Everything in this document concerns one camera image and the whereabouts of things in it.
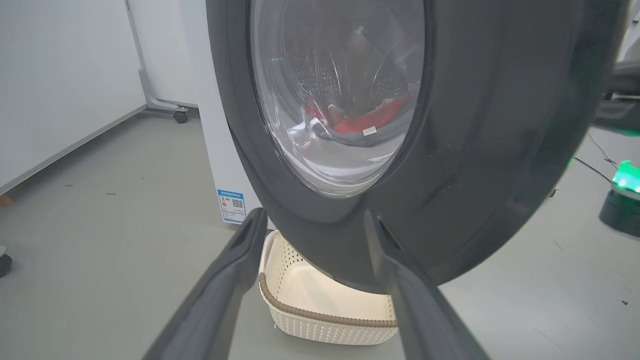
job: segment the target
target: white plastic basket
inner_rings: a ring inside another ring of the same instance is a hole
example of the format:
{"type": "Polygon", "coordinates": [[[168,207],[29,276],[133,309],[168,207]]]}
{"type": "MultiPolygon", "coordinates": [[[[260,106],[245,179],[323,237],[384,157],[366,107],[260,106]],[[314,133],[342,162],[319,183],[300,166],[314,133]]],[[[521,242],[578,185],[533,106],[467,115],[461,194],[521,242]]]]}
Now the white plastic basket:
{"type": "Polygon", "coordinates": [[[280,231],[270,233],[260,261],[260,293],[276,325],[308,340],[375,345],[397,332],[391,297],[342,285],[307,263],[280,231]]]}

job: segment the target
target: washing machine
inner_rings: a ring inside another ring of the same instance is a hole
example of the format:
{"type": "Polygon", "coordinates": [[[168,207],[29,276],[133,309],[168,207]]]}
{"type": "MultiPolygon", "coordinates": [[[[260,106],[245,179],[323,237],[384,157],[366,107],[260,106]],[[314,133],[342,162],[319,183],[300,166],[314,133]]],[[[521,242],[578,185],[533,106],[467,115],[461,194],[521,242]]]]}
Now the washing machine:
{"type": "Polygon", "coordinates": [[[221,212],[264,206],[359,290],[375,210],[436,284],[548,196],[583,139],[623,1],[183,2],[221,212]]]}
{"type": "Polygon", "coordinates": [[[626,25],[628,28],[618,51],[618,61],[633,61],[640,58],[640,1],[632,0],[629,4],[626,25]]]}

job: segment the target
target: green light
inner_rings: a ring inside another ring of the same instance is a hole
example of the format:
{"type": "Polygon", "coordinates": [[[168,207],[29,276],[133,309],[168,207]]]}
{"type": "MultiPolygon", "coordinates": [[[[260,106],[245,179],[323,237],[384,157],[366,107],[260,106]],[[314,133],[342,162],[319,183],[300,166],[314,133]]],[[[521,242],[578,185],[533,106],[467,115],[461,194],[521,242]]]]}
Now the green light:
{"type": "Polygon", "coordinates": [[[640,193],[640,168],[631,166],[631,161],[622,161],[613,182],[618,188],[640,193]]]}
{"type": "Polygon", "coordinates": [[[620,130],[620,132],[627,136],[640,136],[640,133],[638,133],[637,131],[620,130]]]}

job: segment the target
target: clothing tag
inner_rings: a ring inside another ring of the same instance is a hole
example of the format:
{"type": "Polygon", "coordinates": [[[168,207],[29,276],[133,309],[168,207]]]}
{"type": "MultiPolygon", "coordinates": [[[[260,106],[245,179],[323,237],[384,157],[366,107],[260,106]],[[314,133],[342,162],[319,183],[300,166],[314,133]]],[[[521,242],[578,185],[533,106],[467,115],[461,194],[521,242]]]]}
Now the clothing tag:
{"type": "Polygon", "coordinates": [[[378,130],[376,130],[375,126],[368,127],[366,129],[362,130],[362,133],[364,134],[364,136],[375,134],[377,132],[378,132],[378,130]]]}

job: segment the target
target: black cable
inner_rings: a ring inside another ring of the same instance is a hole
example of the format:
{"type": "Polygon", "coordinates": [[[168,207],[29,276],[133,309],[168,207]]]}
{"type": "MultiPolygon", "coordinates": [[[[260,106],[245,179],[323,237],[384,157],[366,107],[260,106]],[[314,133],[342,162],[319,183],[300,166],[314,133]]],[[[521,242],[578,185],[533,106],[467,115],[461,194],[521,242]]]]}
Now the black cable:
{"type": "Polygon", "coordinates": [[[593,168],[591,165],[589,165],[589,164],[585,163],[584,161],[582,161],[582,160],[580,160],[580,159],[578,159],[578,158],[574,158],[574,159],[578,160],[578,161],[579,161],[579,162],[581,162],[584,166],[586,166],[586,167],[590,168],[591,170],[593,170],[593,171],[597,172],[598,174],[600,174],[600,176],[604,177],[608,182],[611,182],[611,180],[610,180],[608,177],[604,176],[601,172],[599,172],[598,170],[596,170],[595,168],[593,168]]]}

